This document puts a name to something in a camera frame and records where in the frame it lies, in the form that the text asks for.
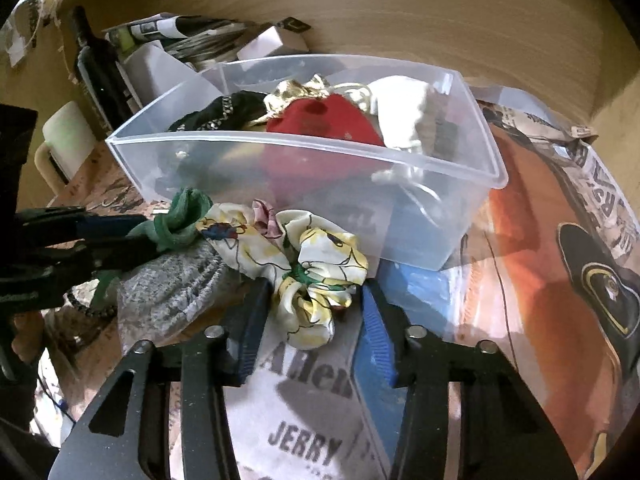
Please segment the person's left hand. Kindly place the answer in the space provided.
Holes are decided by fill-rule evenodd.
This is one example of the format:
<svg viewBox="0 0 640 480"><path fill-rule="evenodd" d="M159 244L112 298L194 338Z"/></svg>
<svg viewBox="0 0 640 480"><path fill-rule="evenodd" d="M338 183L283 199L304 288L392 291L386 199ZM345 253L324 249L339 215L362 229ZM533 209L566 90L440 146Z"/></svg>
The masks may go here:
<svg viewBox="0 0 640 480"><path fill-rule="evenodd" d="M44 319L40 311L14 315L12 350L25 364L39 358L43 345Z"/></svg>

